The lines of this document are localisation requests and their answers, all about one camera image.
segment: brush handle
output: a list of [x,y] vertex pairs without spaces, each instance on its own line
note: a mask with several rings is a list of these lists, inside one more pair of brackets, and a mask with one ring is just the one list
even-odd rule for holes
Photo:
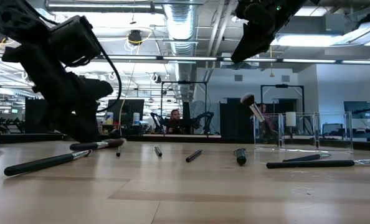
[[39,159],[36,161],[26,162],[23,164],[18,164],[14,166],[10,166],[5,168],[4,174],[6,176],[12,176],[17,174],[23,174],[26,172],[32,172],[37,170],[42,170],[48,167],[57,166],[60,164],[64,164],[66,162],[70,162],[74,159],[74,156],[70,154],[64,154],[61,156],[54,156],[45,159]]
[[300,161],[313,161],[321,159],[321,155],[315,154],[315,155],[310,155],[310,156],[303,156],[299,158],[294,158],[294,159],[285,159],[282,162],[300,162]]
[[109,146],[108,142],[75,143],[70,145],[70,150],[73,151],[95,150],[103,149],[108,146]]
[[197,156],[200,156],[202,154],[202,150],[197,150],[196,152],[193,152],[192,155],[188,156],[185,161],[186,162],[192,162],[192,160],[196,159]]
[[349,167],[355,165],[352,160],[340,161],[303,161],[303,162],[268,162],[268,169],[295,167]]
[[245,153],[245,149],[237,149],[235,151],[235,155],[236,155],[236,162],[242,166],[244,164],[246,164],[247,162],[247,158],[246,158],[246,153]]
[[160,148],[157,147],[157,146],[154,147],[154,151],[155,151],[156,155],[158,155],[158,157],[161,157],[163,155],[163,153],[161,153],[161,151],[160,151]]
[[120,157],[120,156],[121,156],[121,147],[118,147],[117,152],[116,152],[116,157]]

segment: wooden table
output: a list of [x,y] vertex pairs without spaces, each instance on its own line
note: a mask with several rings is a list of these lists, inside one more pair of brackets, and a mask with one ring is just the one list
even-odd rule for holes
[[[253,145],[129,142],[17,177],[6,166],[69,152],[71,142],[0,146],[0,223],[370,224],[370,167],[273,169],[302,152]],[[159,146],[158,158],[153,151]],[[246,147],[239,167],[234,149]],[[190,163],[192,152],[203,153]],[[333,159],[370,159],[334,152]]]

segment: white wall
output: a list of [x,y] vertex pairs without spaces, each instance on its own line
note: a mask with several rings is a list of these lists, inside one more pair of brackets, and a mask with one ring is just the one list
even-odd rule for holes
[[[304,86],[305,112],[319,111],[318,106],[318,78],[316,65],[304,69],[297,76],[298,84]],[[302,103],[297,102],[298,111],[302,111]]]
[[[317,65],[319,112],[343,112],[344,101],[370,101],[370,65]],[[321,123],[342,123],[321,116]],[[370,119],[353,119],[353,128],[370,128]]]
[[[198,80],[202,80],[204,76],[204,69],[198,68]],[[243,75],[242,82],[235,82],[234,75]],[[213,71],[207,86],[207,92],[210,99],[214,103],[226,103],[227,98],[241,98],[247,93],[253,93],[255,100],[260,103],[260,86],[261,85],[276,85],[282,84],[282,75],[290,76],[290,83],[288,85],[297,85],[297,74],[293,73],[291,69],[274,69],[275,77],[270,77],[271,70],[238,70],[217,68]],[[264,95],[264,103],[272,103],[274,99],[298,99],[299,94],[292,88],[277,89],[271,88],[266,95]],[[204,93],[196,90],[196,100],[204,101]]]

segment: silver brush ferrule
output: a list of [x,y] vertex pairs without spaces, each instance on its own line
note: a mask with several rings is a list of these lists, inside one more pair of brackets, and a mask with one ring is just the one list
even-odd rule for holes
[[255,105],[255,103],[253,103],[250,106],[250,109],[253,111],[253,114],[257,117],[257,119],[260,122],[263,122],[265,120],[264,117],[262,116],[262,113],[261,113],[260,109]]
[[370,166],[370,159],[361,159],[354,161],[356,166]]
[[330,157],[330,156],[332,156],[332,155],[329,154],[329,153],[322,153],[322,154],[320,154],[321,159],[322,158],[326,158],[326,157]]
[[88,156],[89,154],[91,154],[91,152],[92,152],[92,150],[85,150],[85,151],[81,151],[81,152],[74,152],[74,153],[72,153],[73,160],[79,159],[81,157]]
[[96,144],[98,145],[98,147],[96,149],[103,149],[103,148],[109,146],[108,142],[96,142]]

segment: man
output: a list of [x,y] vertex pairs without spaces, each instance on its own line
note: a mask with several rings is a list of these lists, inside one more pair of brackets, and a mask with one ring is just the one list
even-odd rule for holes
[[167,133],[168,134],[181,134],[181,115],[179,114],[179,110],[175,109],[171,111],[171,117],[168,121],[167,125]]
[[265,105],[265,104],[261,104],[260,105],[260,110],[261,110],[261,113],[262,114],[265,114],[265,112],[267,111],[267,105]]

